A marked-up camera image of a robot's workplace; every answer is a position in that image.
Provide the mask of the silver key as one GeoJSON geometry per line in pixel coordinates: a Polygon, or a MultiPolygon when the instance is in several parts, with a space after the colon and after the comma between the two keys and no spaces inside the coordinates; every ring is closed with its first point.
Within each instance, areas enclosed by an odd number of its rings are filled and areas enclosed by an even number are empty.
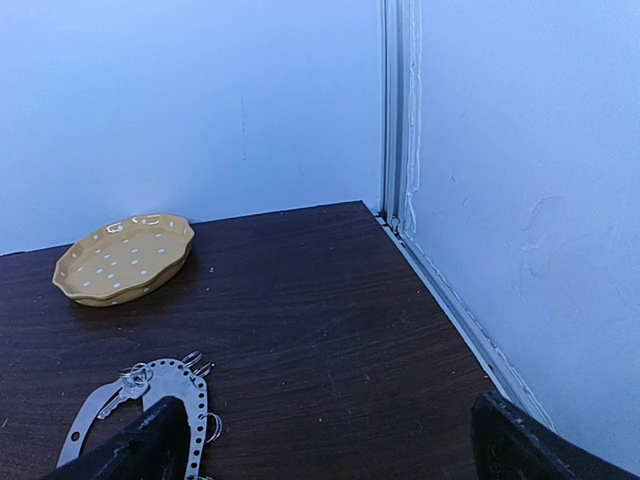
{"type": "Polygon", "coordinates": [[[121,378],[116,395],[98,412],[99,420],[106,419],[120,404],[142,397],[149,388],[148,381],[133,381],[121,378]]]}

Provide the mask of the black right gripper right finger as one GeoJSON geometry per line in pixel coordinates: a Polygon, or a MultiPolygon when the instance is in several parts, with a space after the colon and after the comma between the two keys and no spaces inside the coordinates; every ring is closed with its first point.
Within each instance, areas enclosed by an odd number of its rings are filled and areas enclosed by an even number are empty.
{"type": "Polygon", "coordinates": [[[496,391],[477,396],[471,441],[479,479],[635,479],[566,441],[496,391]]]}

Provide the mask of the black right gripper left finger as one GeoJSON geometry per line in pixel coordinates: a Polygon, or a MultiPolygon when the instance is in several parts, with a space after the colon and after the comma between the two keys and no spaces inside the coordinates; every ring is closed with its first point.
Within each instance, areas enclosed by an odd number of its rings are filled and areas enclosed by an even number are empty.
{"type": "Polygon", "coordinates": [[[181,400],[165,396],[95,449],[47,479],[185,479],[191,429],[181,400]]]}

